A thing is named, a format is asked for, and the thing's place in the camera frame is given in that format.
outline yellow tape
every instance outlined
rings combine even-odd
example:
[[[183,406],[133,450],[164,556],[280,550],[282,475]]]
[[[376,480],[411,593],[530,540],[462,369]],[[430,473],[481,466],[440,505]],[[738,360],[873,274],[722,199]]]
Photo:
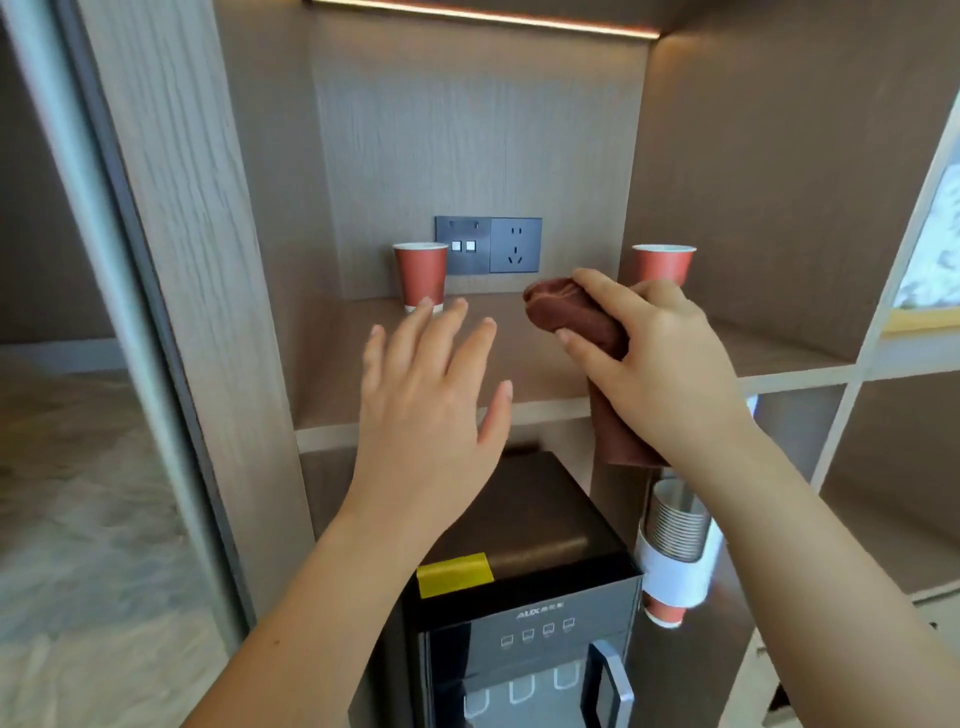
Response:
[[[490,571],[485,553],[473,553],[470,556],[417,567],[421,599],[459,592],[461,589],[490,584],[492,581],[493,572]]]

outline forearm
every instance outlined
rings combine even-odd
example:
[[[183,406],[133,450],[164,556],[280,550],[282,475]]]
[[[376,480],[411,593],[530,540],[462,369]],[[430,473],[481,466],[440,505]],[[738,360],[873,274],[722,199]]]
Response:
[[[185,726],[341,728],[380,629],[429,547],[394,532],[403,525],[370,526],[342,511]]]
[[[804,725],[955,724],[960,666],[758,427],[682,470],[727,537]]]

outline artwork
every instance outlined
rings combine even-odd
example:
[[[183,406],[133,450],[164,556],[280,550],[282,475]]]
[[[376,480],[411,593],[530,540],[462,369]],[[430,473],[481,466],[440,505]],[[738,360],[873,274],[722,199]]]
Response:
[[[960,306],[960,158],[957,153],[940,180],[917,248],[894,300],[894,308],[952,306]]]

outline shelf board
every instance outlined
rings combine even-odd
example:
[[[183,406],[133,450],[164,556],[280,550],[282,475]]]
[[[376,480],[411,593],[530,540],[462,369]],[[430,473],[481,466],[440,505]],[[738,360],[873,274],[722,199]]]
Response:
[[[960,327],[885,334],[867,366],[867,380],[960,370]]]
[[[519,294],[466,296],[469,314],[462,340],[485,316],[497,322],[497,337],[480,393],[490,400],[502,379],[514,382],[514,424],[535,425],[589,416],[587,381],[552,334],[534,327]],[[300,452],[355,447],[360,392],[360,356],[374,324],[388,331],[403,320],[396,299],[343,301],[328,305],[328,334],[304,353],[310,373],[295,408]],[[828,354],[712,322],[740,376],[744,395],[829,386],[850,380],[852,364]]]
[[[960,544],[843,481],[829,481],[821,496],[911,599],[960,589]]]

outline wall socket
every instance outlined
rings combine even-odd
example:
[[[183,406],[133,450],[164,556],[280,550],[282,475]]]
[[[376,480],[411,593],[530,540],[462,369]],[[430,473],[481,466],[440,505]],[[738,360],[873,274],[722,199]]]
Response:
[[[539,217],[438,215],[436,239],[446,243],[446,274],[536,273],[540,269]]]
[[[536,273],[540,269],[539,217],[494,217],[490,230],[491,273]]]

